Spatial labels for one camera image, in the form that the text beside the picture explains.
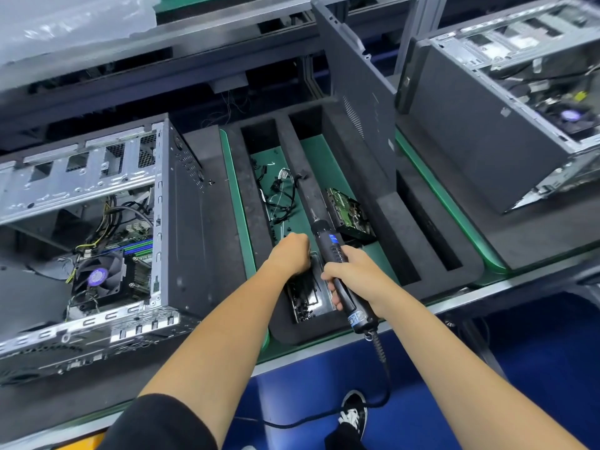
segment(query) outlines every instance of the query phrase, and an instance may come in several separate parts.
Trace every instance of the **foot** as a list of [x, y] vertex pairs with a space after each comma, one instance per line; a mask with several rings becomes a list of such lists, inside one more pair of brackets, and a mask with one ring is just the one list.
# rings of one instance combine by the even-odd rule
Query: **foot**
[[341, 405], [348, 408], [347, 412], [341, 412], [338, 422], [349, 423], [358, 432], [361, 439], [367, 425], [367, 409], [363, 406], [365, 396], [358, 390], [350, 390]]

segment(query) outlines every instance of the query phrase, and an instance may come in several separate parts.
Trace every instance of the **person's left hand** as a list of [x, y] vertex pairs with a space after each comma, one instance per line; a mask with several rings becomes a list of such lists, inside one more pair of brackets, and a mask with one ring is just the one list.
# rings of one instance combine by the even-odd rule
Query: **person's left hand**
[[290, 232], [277, 243], [265, 263], [291, 278], [310, 267], [309, 252], [308, 236], [305, 233]]

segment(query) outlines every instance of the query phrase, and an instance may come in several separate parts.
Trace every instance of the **plastic sheet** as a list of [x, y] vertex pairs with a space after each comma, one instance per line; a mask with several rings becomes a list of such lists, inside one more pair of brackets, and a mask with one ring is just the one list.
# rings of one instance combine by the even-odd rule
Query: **plastic sheet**
[[160, 0], [2, 0], [0, 65], [127, 38], [156, 26]]

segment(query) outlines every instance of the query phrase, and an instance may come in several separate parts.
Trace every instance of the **blue floor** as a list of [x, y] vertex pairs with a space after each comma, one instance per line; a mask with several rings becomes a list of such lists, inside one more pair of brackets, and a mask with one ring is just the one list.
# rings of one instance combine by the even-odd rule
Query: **blue floor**
[[[493, 354], [511, 383], [590, 449], [600, 450], [600, 312], [584, 299], [561, 294], [487, 317]], [[369, 411], [363, 438], [370, 449], [460, 449], [431, 393], [394, 334], [382, 335], [393, 392]], [[366, 341], [288, 365], [251, 380], [237, 412], [290, 423], [340, 405], [350, 389], [376, 400], [383, 371]], [[293, 430], [234, 421], [224, 449], [323, 449], [336, 417]]]

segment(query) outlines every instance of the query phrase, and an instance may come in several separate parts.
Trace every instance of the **hand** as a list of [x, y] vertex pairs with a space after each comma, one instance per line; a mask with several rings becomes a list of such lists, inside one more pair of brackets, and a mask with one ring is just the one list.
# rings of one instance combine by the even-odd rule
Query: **hand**
[[286, 280], [310, 267], [310, 242], [305, 233], [290, 232], [271, 251], [265, 264], [280, 271]]
[[380, 318], [386, 318], [389, 302], [401, 292], [392, 279], [389, 278], [362, 249], [343, 245], [341, 250], [348, 258], [348, 263], [328, 262], [325, 264], [322, 279], [329, 283], [329, 290], [333, 292], [333, 302], [338, 310], [342, 310], [340, 298], [335, 293], [335, 286], [331, 280], [341, 279], [356, 294], [369, 302], [371, 308]]

